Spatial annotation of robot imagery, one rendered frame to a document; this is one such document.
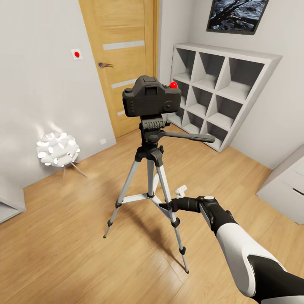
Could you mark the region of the camera tripod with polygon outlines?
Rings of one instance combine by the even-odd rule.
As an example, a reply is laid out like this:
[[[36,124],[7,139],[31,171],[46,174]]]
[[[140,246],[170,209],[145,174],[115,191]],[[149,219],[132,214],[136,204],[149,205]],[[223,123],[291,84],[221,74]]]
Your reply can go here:
[[[170,136],[170,137],[177,137],[177,138],[187,138],[192,141],[202,141],[202,142],[208,142],[213,143],[215,142],[215,137],[211,135],[199,135],[199,134],[183,134],[183,133],[173,133],[173,132],[167,132],[164,130],[161,130],[161,128],[164,128],[166,126],[170,126],[171,121],[170,120],[163,120],[163,117],[161,114],[155,114],[155,115],[148,115],[148,116],[140,116],[141,123],[139,123],[139,129],[141,130],[141,139],[142,144],[141,147],[137,149],[133,165],[129,171],[129,174],[127,176],[127,179],[125,181],[124,187],[122,189],[122,192],[120,194],[120,197],[117,199],[115,204],[115,211],[111,217],[111,220],[108,221],[108,229],[103,236],[105,239],[110,227],[113,224],[113,220],[117,214],[118,209],[122,206],[124,203],[134,202],[134,201],[141,201],[145,199],[151,199],[158,208],[170,219],[171,225],[174,227],[176,238],[179,244],[179,252],[182,255],[183,262],[185,265],[185,269],[187,274],[189,274],[189,270],[187,268],[187,263],[185,260],[185,252],[186,248],[182,246],[179,231],[178,231],[178,225],[180,224],[180,219],[175,216],[175,213],[171,210],[166,210],[159,206],[160,203],[162,203],[158,197],[155,195],[156,187],[158,185],[158,182],[160,180],[161,187],[165,196],[165,202],[169,204],[170,201],[172,201],[168,183],[166,180],[166,175],[163,167],[163,161],[162,161],[162,155],[164,153],[163,145],[158,146],[158,141],[163,136]],[[129,188],[129,185],[133,179],[133,176],[135,175],[135,172],[138,168],[139,163],[141,162],[142,158],[146,157],[147,159],[147,173],[148,173],[148,193],[142,193],[138,195],[131,195],[128,197],[125,197],[125,194]],[[156,166],[156,174],[154,177],[154,165]]]

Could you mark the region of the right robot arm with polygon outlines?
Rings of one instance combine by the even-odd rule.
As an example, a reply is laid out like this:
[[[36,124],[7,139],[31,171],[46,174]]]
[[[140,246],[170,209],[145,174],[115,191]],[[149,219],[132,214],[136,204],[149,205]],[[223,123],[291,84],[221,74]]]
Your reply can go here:
[[[159,206],[177,212],[202,213],[222,248],[238,290],[259,304],[304,304],[304,278],[287,272],[266,249],[252,239],[213,196],[185,197],[183,185],[178,196]]]

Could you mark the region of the digital camera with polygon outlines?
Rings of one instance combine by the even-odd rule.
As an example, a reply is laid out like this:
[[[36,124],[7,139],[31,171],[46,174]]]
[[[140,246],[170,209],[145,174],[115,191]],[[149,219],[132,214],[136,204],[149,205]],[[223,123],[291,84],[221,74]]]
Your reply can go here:
[[[122,92],[125,114],[128,117],[178,112],[182,91],[176,82],[161,84],[156,77],[143,75],[132,88]]]

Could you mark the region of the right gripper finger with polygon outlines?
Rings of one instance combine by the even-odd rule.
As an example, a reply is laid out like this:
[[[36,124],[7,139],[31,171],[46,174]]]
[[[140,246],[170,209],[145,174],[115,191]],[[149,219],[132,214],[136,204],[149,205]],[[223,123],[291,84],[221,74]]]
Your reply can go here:
[[[171,202],[169,202],[169,204],[167,203],[160,203],[159,204],[160,207],[166,209],[166,210],[171,210]]]

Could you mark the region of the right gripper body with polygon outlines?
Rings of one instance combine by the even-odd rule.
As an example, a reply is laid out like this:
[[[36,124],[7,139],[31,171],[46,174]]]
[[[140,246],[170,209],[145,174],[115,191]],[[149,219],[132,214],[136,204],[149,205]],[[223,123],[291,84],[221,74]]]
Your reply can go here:
[[[188,207],[190,197],[175,198],[171,201],[172,212],[177,212],[178,210],[191,211]]]

